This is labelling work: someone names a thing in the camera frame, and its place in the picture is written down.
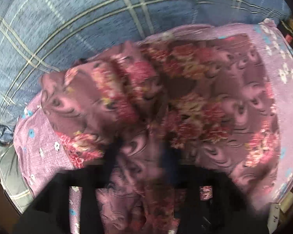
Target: white flower pattern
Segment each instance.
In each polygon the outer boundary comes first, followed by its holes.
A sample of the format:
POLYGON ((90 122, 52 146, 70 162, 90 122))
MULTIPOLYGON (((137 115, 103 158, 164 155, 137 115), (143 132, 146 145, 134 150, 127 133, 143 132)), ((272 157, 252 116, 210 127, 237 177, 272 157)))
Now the white flower pattern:
POLYGON ((285 74, 283 69, 279 69, 279 76, 281 77, 283 83, 287 83, 287 75, 285 74))
POLYGON ((280 54, 281 54, 282 58, 285 60, 286 59, 285 52, 283 50, 280 50, 280 54))
POLYGON ((80 225, 78 223, 75 223, 75 234, 79 234, 80 225))
POLYGON ((79 187, 71 187, 75 192, 79 191, 79 187))
POLYGON ((279 69, 279 76, 281 77, 281 80, 283 83, 288 82, 287 76, 293 79, 293 68, 291 70, 288 67, 288 64, 286 62, 283 63, 282 69, 279 69))
POLYGON ((290 72, 289 72, 289 67, 288 67, 288 64, 287 63, 284 63, 283 64, 283 71, 286 75, 288 75, 290 72))
POLYGON ((272 56, 272 51, 269 46, 266 46, 267 53, 272 56))
POLYGON ((271 34, 271 36, 274 40, 277 40, 277 36, 272 30, 269 30, 269 33, 271 34))
POLYGON ((264 25, 260 25, 260 26, 265 33, 267 33, 267 34, 269 33, 269 29, 266 26, 264 26, 264 25))
POLYGON ((272 44, 276 49, 280 50, 280 47, 276 41, 273 41, 272 44))
POLYGON ((290 71, 290 75, 291 75, 291 77, 292 77, 292 79, 293 79, 293 69, 291 69, 291 71, 290 71))
POLYGON ((58 142, 55 142, 54 143, 54 148, 56 151, 59 151, 60 150, 60 144, 58 142))
POLYGON ((43 151, 42 151, 42 148, 39 148, 39 154, 40 154, 40 156, 43 158, 45 155, 44 155, 44 153, 43 153, 43 151))
POLYGON ((290 53, 289 50, 287 50, 287 55, 293 60, 293 56, 292 56, 292 54, 290 53))
POLYGON ((29 184, 32 186, 34 185, 35 181, 36 181, 35 175, 34 174, 30 175, 29 184))

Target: floral print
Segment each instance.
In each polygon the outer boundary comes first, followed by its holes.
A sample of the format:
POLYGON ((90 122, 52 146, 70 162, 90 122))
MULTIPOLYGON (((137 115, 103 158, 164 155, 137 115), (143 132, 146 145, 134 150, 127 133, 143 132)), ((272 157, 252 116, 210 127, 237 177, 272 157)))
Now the floral print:
POLYGON ((228 128, 221 125, 225 113, 219 101, 204 99, 190 93, 170 102, 174 110, 168 111, 162 123, 162 134, 174 133, 170 140, 174 148, 184 148, 188 140, 201 139, 215 144, 228 138, 228 128))
MULTIPOLYGON (((104 155, 103 151, 99 149, 100 139, 97 135, 76 133, 74 138, 60 132, 57 132, 57 135, 76 168, 82 168, 84 161, 99 159, 104 155)), ((55 142, 54 147, 59 149, 59 143, 55 142)))
POLYGON ((287 76, 293 79, 293 69, 290 70, 288 64, 285 62, 283 63, 282 69, 279 69, 279 76, 283 83, 287 83, 287 76))
POLYGON ((68 86, 71 83, 71 81, 74 79, 74 77, 77 75, 77 73, 78 73, 78 68, 76 67, 70 68, 69 70, 67 70, 64 77, 64 85, 68 86))
POLYGON ((262 128, 253 134, 252 139, 246 144, 249 154, 246 158, 247 167, 255 167, 259 163, 267 163, 273 156, 275 148, 279 144, 279 133, 272 133, 269 122, 263 121, 262 128))
POLYGON ((30 116, 32 116, 33 113, 30 110, 27 110, 27 108, 24 109, 24 114, 22 115, 22 119, 28 118, 30 116))
POLYGON ((212 49, 196 47, 192 43, 174 46, 171 51, 153 47, 142 47, 141 51, 151 60, 160 62, 160 68, 169 76, 194 80, 202 78, 208 71, 207 63, 213 54, 212 49))
POLYGON ((55 142, 54 143, 54 148, 56 151, 59 151, 60 150, 60 144, 58 142, 55 142))
POLYGON ((272 51, 271 51, 270 47, 269 47, 269 46, 266 46, 265 48, 266 48, 266 50, 267 50, 267 53, 268 53, 270 56, 272 56, 272 51))
POLYGON ((30 138, 34 138, 34 137, 35 137, 35 132, 34 132, 33 129, 28 130, 28 136, 29 136, 30 138))
POLYGON ((280 54, 281 54, 282 58, 285 60, 286 59, 285 52, 283 50, 280 50, 280 54))
POLYGON ((78 223, 75 224, 75 234, 79 234, 80 226, 78 223))
MULTIPOLYGON (((57 81, 69 85, 55 82, 54 94, 53 89, 47 88, 54 77, 46 75, 42 80, 43 88, 52 96, 42 97, 42 109, 75 168, 102 158, 108 135, 127 140, 138 129, 143 135, 133 142, 143 146, 137 148, 149 153, 157 149, 150 147, 149 142, 169 142, 191 163, 220 171, 232 169, 232 179, 246 192, 250 177, 245 177, 239 166, 247 174, 262 165, 267 169, 275 166, 279 133, 274 94, 260 56, 246 35, 202 42, 155 41, 139 47, 124 43, 90 60, 65 75, 58 74, 61 80, 57 81), (76 85, 75 78, 76 84, 77 79, 83 83, 76 85), (80 90, 85 84, 85 91, 80 90), (56 109, 61 103, 57 98, 62 98, 65 109, 56 109)), ((141 161, 143 151, 139 155, 130 153, 137 156, 135 165, 148 170, 158 168, 145 166, 141 161)), ((118 168, 128 170, 121 162, 118 168)), ((165 226, 166 233, 174 230, 172 226, 178 220, 172 217, 176 210, 173 196, 158 202, 154 184, 137 184, 134 173, 115 176, 115 188, 111 191, 120 193, 117 186, 122 190, 124 185, 133 189, 142 196, 144 214, 152 219, 154 227, 165 226)), ((265 185, 268 190, 271 182, 265 185)), ((111 192, 102 192, 98 197, 104 212, 108 206, 107 193, 111 192)), ((212 189, 203 189, 200 196, 211 198, 212 189)), ((139 219, 130 227, 138 230, 142 225, 139 219)))
POLYGON ((75 216, 75 215, 76 215, 76 211, 73 210, 73 209, 69 209, 69 213, 70 213, 72 216, 75 216))
POLYGON ((44 155, 44 153, 43 153, 43 151, 42 151, 42 148, 39 148, 39 154, 40 154, 40 156, 43 158, 45 155, 44 155))
POLYGON ((79 191, 79 187, 71 187, 75 192, 79 191))
POLYGON ((200 187, 200 200, 207 201, 211 198, 213 198, 213 187, 212 186, 200 187))

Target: blue flower pattern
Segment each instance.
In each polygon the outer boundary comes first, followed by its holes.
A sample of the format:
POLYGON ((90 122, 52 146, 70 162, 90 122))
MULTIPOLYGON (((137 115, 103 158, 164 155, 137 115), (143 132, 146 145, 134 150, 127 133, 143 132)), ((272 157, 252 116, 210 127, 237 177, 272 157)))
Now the blue flower pattern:
POLYGON ((288 178, 291 174, 292 174, 292 168, 290 167, 287 169, 285 176, 288 178))
POLYGON ((30 129, 30 130, 28 131, 28 136, 29 136, 30 138, 34 138, 34 137, 35 137, 35 132, 34 132, 33 129, 30 129))
POLYGON ((26 119, 26 118, 28 118, 28 117, 30 117, 30 116, 32 116, 32 115, 33 115, 33 112, 30 111, 30 110, 27 110, 27 108, 25 108, 25 109, 24 109, 24 113, 23 113, 23 115, 22 115, 22 119, 26 119))
POLYGON ((285 156, 285 152, 286 152, 287 150, 285 149, 285 148, 282 148, 281 149, 281 153, 280 153, 280 159, 283 159, 284 158, 284 156, 285 156))
POLYGON ((76 211, 73 210, 72 208, 69 209, 69 213, 70 213, 72 216, 75 216, 75 215, 76 215, 76 211))

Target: pink flower pattern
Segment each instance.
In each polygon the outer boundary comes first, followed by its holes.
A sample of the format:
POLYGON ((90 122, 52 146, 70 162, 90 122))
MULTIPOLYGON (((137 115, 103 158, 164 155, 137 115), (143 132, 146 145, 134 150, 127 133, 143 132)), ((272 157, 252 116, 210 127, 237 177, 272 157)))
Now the pink flower pattern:
POLYGON ((174 132, 175 136, 170 141, 172 147, 184 148, 190 139, 215 144, 229 137, 229 129, 221 125, 225 113, 220 102, 204 99, 192 92, 171 101, 171 104, 175 110, 166 114, 162 134, 174 132))
POLYGON ((163 71, 171 77, 180 77, 183 73, 183 67, 176 59, 171 59, 163 63, 163 71))
POLYGON ((70 68, 69 70, 67 70, 64 77, 64 85, 68 86, 71 83, 71 81, 74 79, 74 77, 77 75, 77 73, 78 73, 78 68, 76 67, 70 68))
POLYGON ((83 162, 100 159, 104 155, 98 148, 98 137, 95 135, 78 133, 71 138, 60 132, 56 134, 75 168, 83 168, 83 162))
POLYGON ((158 62, 165 62, 167 60, 167 57, 169 55, 169 52, 166 50, 157 50, 155 48, 149 48, 147 50, 149 55, 151 56, 152 59, 158 61, 158 62))
POLYGON ((279 144, 279 134, 270 131, 269 122, 263 121, 260 132, 253 134, 246 144, 250 152, 246 158, 246 166, 255 167, 259 163, 266 164, 275 155, 275 148, 279 144))
POLYGON ((211 198, 213 198, 213 187, 212 186, 200 187, 200 200, 207 201, 211 198))
POLYGON ((265 88, 266 88, 266 94, 268 98, 273 98, 273 92, 272 92, 272 87, 271 87, 271 83, 266 82, 265 83, 265 88))
POLYGON ((193 44, 175 46, 172 55, 179 60, 190 60, 195 54, 196 47, 193 44))
POLYGON ((211 48, 202 47, 197 48, 195 51, 196 57, 200 63, 207 63, 213 59, 213 50, 211 48))

